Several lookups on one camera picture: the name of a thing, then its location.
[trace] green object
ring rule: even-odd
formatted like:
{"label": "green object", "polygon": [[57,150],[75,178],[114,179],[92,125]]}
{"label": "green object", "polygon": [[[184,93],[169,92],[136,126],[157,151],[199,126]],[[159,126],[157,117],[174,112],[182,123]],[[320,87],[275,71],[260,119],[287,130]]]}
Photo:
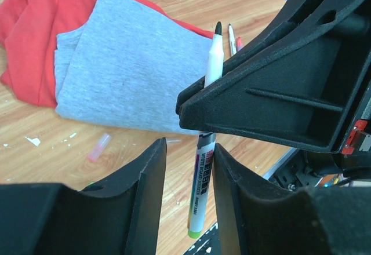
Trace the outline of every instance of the green object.
{"label": "green object", "polygon": [[188,236],[192,239],[198,239],[201,236],[201,231],[199,232],[192,232],[191,230],[188,229]]}

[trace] folded clothing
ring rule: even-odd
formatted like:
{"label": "folded clothing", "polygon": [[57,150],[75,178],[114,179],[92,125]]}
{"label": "folded clothing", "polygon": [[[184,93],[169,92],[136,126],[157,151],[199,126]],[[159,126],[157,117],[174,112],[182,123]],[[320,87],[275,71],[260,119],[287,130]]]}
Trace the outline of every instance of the folded clothing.
{"label": "folded clothing", "polygon": [[134,0],[97,0],[88,22],[57,36],[56,112],[101,125],[195,134],[177,95],[205,73],[211,40]]}
{"label": "folded clothing", "polygon": [[[135,1],[165,14],[148,0]],[[18,99],[35,105],[56,106],[56,36],[86,23],[95,3],[96,0],[3,1],[0,5],[0,43],[5,47],[8,64],[1,82],[10,86]],[[212,32],[182,21],[174,22],[199,35],[212,38]]]}

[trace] red cloth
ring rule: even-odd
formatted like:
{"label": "red cloth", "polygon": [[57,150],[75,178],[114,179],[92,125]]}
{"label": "red cloth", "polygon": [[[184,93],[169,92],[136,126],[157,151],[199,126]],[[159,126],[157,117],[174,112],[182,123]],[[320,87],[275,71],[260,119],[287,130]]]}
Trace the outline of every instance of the red cloth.
{"label": "red cloth", "polygon": [[[159,6],[148,0],[135,1],[166,15]],[[56,106],[56,36],[83,25],[95,3],[96,0],[4,0],[0,5],[0,43],[8,55],[1,82],[10,86],[19,100],[41,106]],[[212,32],[174,21],[199,35],[213,36]]]}

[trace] folded gray shirt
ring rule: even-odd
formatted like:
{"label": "folded gray shirt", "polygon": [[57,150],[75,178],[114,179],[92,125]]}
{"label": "folded gray shirt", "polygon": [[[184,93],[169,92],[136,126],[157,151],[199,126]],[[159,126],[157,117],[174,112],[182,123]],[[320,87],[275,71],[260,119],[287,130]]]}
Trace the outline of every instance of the folded gray shirt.
{"label": "folded gray shirt", "polygon": [[211,40],[134,0],[97,0],[86,24],[57,36],[56,112],[100,125],[179,127],[177,95],[204,76]]}

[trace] wooden table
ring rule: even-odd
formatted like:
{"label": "wooden table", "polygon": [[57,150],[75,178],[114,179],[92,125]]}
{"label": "wooden table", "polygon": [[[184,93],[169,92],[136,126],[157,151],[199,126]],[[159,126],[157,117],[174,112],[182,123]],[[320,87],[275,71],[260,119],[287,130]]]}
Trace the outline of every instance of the wooden table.
{"label": "wooden table", "polygon": [[[226,58],[230,56],[226,33],[228,23],[233,25],[236,37],[242,37],[243,42],[247,43],[265,28],[285,2],[151,1],[162,7],[170,17],[207,30],[213,30],[220,20],[224,26]],[[6,53],[0,48],[0,73],[5,65]],[[97,181],[130,162],[155,139],[176,136],[62,119],[51,108],[17,101],[4,85],[0,85],[0,114],[0,183],[5,184],[55,181],[81,190],[91,181]],[[86,156],[103,133],[112,135],[113,140],[99,161],[91,163]],[[38,138],[41,143],[37,147],[26,137]],[[196,138],[181,136],[181,139],[181,144],[168,149],[157,254],[183,254],[194,242],[187,236],[187,212]],[[288,149],[225,134],[219,135],[217,140],[241,163],[258,174],[264,174]],[[212,185],[210,189],[205,229],[216,221]]]}

